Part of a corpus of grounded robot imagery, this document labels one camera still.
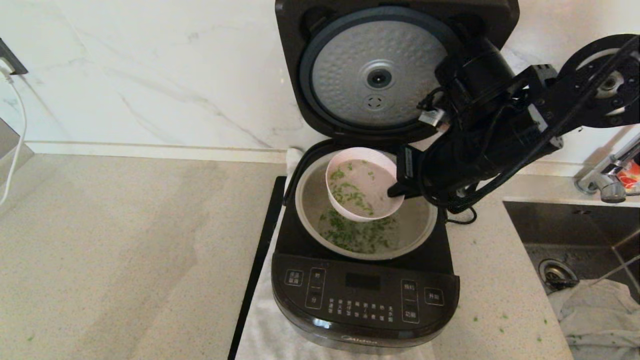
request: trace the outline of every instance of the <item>control panel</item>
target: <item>control panel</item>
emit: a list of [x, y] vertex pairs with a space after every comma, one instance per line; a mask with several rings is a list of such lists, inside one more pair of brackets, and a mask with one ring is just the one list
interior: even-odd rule
[[317, 318], [367, 327], [416, 329], [457, 306], [453, 275], [283, 255], [274, 262], [281, 289]]

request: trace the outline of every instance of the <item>midea logo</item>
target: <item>midea logo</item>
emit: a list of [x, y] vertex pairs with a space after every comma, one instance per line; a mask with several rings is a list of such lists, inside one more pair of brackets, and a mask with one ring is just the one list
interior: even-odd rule
[[356, 343], [361, 343], [361, 344], [367, 344], [367, 345], [377, 345], [378, 342], [377, 341], [371, 341], [371, 340], [367, 340], [367, 339], [359, 339], [359, 338], [353, 338], [349, 335], [342, 335], [342, 339], [343, 340], [347, 340], [347, 341], [354, 341]]

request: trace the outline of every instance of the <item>black cable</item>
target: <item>black cable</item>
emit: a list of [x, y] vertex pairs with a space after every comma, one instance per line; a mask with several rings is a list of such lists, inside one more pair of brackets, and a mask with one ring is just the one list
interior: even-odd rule
[[[576, 101], [576, 103], [569, 109], [569, 112], [559, 122], [554, 124], [552, 127], [548, 127], [547, 130], [545, 130], [541, 134], [542, 137], [538, 141], [538, 143], [529, 151], [529, 153], [527, 153], [526, 156], [524, 156], [511, 169], [500, 173], [498, 176], [493, 178], [493, 180], [491, 180], [487, 185], [483, 186], [481, 189], [463, 198], [453, 199], [451, 201], [446, 201], [446, 200], [442, 201], [440, 199], [434, 198], [434, 196], [431, 195], [429, 191], [426, 189], [426, 186], [424, 185], [424, 181], [422, 180], [422, 176], [420, 176], [418, 181], [420, 192], [430, 203], [436, 206], [449, 208], [449, 210], [453, 213], [458, 213], [460, 211], [463, 211], [465, 208], [470, 207], [473, 204], [480, 201], [484, 196], [486, 196], [487, 194], [489, 194], [490, 192], [494, 191], [496, 188], [504, 184], [507, 180], [513, 177], [521, 168], [526, 166], [526, 164], [530, 162], [533, 156], [535, 156], [544, 146], [546, 146], [546, 144], [549, 141], [551, 141], [553, 137], [555, 137], [558, 133], [560, 133], [560, 131], [562, 131], [564, 126], [567, 125], [567, 123], [569, 123], [569, 121], [571, 121], [578, 114], [580, 110], [582, 110], [582, 107], [591, 98], [593, 98], [593, 95], [598, 90], [600, 85], [607, 79], [607, 77], [609, 77], [609, 75], [616, 69], [616, 67], [620, 66], [620, 63], [623, 60], [626, 60], [626, 57], [635, 50], [634, 44], [638, 41], [639, 38], [640, 36], [638, 35], [631, 38], [629, 41], [627, 41], [627, 43], [625, 43], [625, 45], [620, 47], [620, 49], [610, 59], [607, 60], [604, 66], [600, 68], [600, 70], [598, 70], [598, 72], [592, 77], [589, 84], [583, 88], [582, 93], [578, 98], [578, 101]], [[423, 156], [421, 156], [420, 158], [420, 165], [423, 164], [422, 160], [424, 159], [424, 154], [425, 153], [423, 153]], [[419, 175], [422, 174], [422, 171], [420, 171], [421, 169], [422, 169], [422, 166], [419, 167]]]
[[478, 164], [482, 160], [482, 157], [486, 153], [486, 150], [489, 148], [489, 143], [493, 138], [493, 132], [495, 131], [495, 125], [498, 123], [498, 119], [502, 117], [502, 112], [504, 111], [504, 109], [509, 107], [512, 106], [510, 104], [504, 104], [493, 115], [491, 123], [489, 124], [489, 129], [484, 133], [484, 140], [482, 147], [480, 148], [480, 153], [478, 153], [476, 159], [472, 162], [472, 164]]
[[416, 106], [419, 110], [430, 111], [433, 110], [433, 99], [435, 98], [438, 92], [444, 92], [444, 88], [437, 87], [433, 89], [429, 95], [427, 95], [421, 102], [418, 102], [418, 106]]
[[447, 219], [447, 222], [452, 222], [454, 224], [459, 224], [459, 225], [469, 225], [469, 224], [473, 224], [477, 219], [478, 219], [478, 214], [476, 213], [476, 210], [474, 209], [473, 206], [469, 206], [469, 210], [471, 210], [471, 212], [473, 213], [473, 217], [471, 218], [471, 220], [466, 220], [466, 221], [461, 221], [461, 220], [451, 220], [451, 219]]

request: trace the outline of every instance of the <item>speckled countertop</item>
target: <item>speckled countertop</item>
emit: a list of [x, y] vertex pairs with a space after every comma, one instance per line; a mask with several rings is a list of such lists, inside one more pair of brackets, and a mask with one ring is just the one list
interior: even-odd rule
[[[226, 359], [284, 172], [36, 155], [0, 209], [0, 359]], [[476, 223], [449, 224], [460, 308], [425, 346], [442, 360], [570, 360], [504, 199], [602, 204], [568, 178], [517, 176]]]
[[[475, 206], [475, 223], [447, 224], [460, 306], [433, 341], [436, 358], [572, 360], [504, 200], [610, 206], [579, 193], [568, 177], [515, 176]], [[639, 200], [617, 206], [640, 207]]]

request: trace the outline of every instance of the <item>water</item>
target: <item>water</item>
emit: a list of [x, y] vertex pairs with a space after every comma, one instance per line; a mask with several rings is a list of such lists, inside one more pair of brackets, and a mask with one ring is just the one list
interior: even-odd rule
[[361, 217], [388, 213], [393, 200], [387, 189], [396, 181], [384, 168], [366, 160], [345, 161], [329, 176], [331, 194], [345, 209]]
[[323, 238], [348, 251], [380, 254], [400, 246], [397, 213], [370, 222], [355, 222], [329, 206], [320, 215], [316, 229]]

